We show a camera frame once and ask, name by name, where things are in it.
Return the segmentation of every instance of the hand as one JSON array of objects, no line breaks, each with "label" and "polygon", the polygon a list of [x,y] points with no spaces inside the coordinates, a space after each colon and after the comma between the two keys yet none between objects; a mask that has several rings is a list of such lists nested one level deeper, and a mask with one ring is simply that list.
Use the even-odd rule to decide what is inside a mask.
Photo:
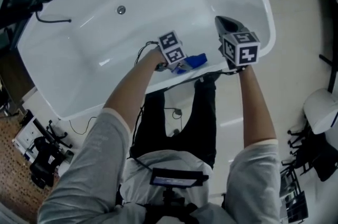
[{"label": "hand", "polygon": [[234,73],[240,73],[244,71],[248,66],[236,66],[232,61],[230,61],[226,56],[223,54],[223,45],[221,45],[218,50],[221,52],[222,56],[228,63],[229,70],[234,71]]},{"label": "hand", "polygon": [[166,59],[164,58],[161,49],[159,47],[156,47],[148,52],[149,56],[153,56],[154,60],[156,60],[157,63],[166,63]]}]

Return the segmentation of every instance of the white floor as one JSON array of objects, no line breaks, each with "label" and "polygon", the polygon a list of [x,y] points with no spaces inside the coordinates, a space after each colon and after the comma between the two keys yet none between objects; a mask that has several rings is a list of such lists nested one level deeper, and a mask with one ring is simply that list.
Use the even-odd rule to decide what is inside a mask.
[{"label": "white floor", "polygon": [[[289,157],[287,130],[302,123],[302,105],[313,91],[326,88],[330,68],[318,55],[330,42],[330,18],[321,8],[322,0],[270,0],[277,30],[274,49],[255,66],[267,105],[269,107],[282,159]],[[183,125],[187,122],[193,99],[193,85],[176,87],[166,95],[167,107],[183,111]],[[242,108],[239,79],[222,76],[217,81],[217,159],[212,178],[210,200],[220,202],[220,194],[226,189],[230,163],[242,149]],[[59,121],[35,93],[25,104],[38,119],[47,123],[52,119],[58,127],[69,133],[75,148],[79,148],[86,135],[74,133],[69,122]],[[180,129],[180,121],[171,118],[167,111],[167,131]],[[74,129],[83,133],[91,116],[74,119]]]}]

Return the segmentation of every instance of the forearm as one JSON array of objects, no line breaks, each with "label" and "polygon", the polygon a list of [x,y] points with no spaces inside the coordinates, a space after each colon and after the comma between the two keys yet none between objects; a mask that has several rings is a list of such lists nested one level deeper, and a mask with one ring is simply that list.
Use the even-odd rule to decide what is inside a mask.
[{"label": "forearm", "polygon": [[112,108],[119,113],[130,130],[133,130],[135,126],[152,74],[156,66],[162,61],[163,56],[159,51],[150,51],[124,77],[104,106]]},{"label": "forearm", "polygon": [[240,73],[240,81],[244,118],[244,147],[276,138],[269,110],[251,66]]},{"label": "forearm", "polygon": [[38,223],[101,223],[113,210],[129,147],[125,126],[101,113],[81,151],[44,201]]}]

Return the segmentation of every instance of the chair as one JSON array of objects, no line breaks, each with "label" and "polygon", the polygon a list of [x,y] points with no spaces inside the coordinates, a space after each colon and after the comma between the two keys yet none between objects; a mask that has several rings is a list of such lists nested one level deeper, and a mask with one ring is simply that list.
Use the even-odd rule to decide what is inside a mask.
[{"label": "chair", "polygon": [[308,209],[304,191],[290,200],[286,200],[286,211],[289,223],[308,218]]},{"label": "chair", "polygon": [[51,120],[49,121],[49,124],[48,124],[48,126],[46,127],[46,131],[47,131],[47,133],[48,133],[49,135],[52,136],[52,138],[54,139],[55,142],[60,143],[60,144],[62,144],[63,146],[65,146],[65,147],[67,147],[67,148],[73,147],[73,145],[71,145],[71,144],[68,145],[68,144],[66,144],[66,143],[64,143],[64,142],[62,141],[63,138],[65,138],[65,137],[68,136],[68,133],[67,133],[67,132],[64,132],[63,136],[58,136],[58,135],[55,133],[55,131],[54,131],[53,127],[52,127],[52,121],[51,121]]},{"label": "chair", "polygon": [[44,189],[46,185],[52,187],[55,168],[64,161],[65,156],[54,144],[48,143],[45,137],[36,138],[34,145],[39,153],[30,166],[32,181],[41,189]]},{"label": "chair", "polygon": [[309,133],[311,132],[311,127],[310,124],[308,123],[308,121],[306,121],[306,124],[303,128],[302,131],[298,132],[298,133],[292,133],[290,130],[287,132],[290,136],[295,136],[297,137],[294,141],[291,141],[291,139],[287,142],[287,144],[291,147],[291,148],[297,148],[297,146],[294,146],[295,143],[299,142],[301,139],[306,138]]},{"label": "chair", "polygon": [[329,179],[337,170],[338,151],[327,142],[325,133],[318,135],[310,133],[302,140],[300,146],[290,144],[290,147],[297,148],[297,151],[292,153],[296,158],[289,163],[282,161],[283,166],[292,166],[295,169],[303,167],[302,174],[314,168],[322,182]]},{"label": "chair", "polygon": [[290,165],[280,172],[279,197],[285,198],[291,193],[299,195],[301,193],[301,188],[299,186],[295,169]]}]

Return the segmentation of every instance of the black stand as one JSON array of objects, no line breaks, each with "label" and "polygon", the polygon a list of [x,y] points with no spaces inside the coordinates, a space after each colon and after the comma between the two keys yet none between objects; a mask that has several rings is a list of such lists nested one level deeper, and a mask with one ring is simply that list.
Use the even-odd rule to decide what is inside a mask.
[{"label": "black stand", "polygon": [[337,0],[329,0],[329,5],[332,13],[333,22],[332,61],[330,61],[323,55],[319,55],[319,58],[332,67],[330,81],[327,89],[330,93],[332,93],[338,71],[338,2]]},{"label": "black stand", "polygon": [[[190,214],[197,209],[194,204],[188,204],[184,206],[184,198],[175,198],[175,192],[173,188],[167,187],[163,191],[164,206],[151,206],[147,204],[146,218],[144,224],[156,224],[163,216],[178,218],[181,222],[186,224],[198,224],[198,220],[193,218]],[[172,205],[172,203],[178,203],[180,206]]]}]

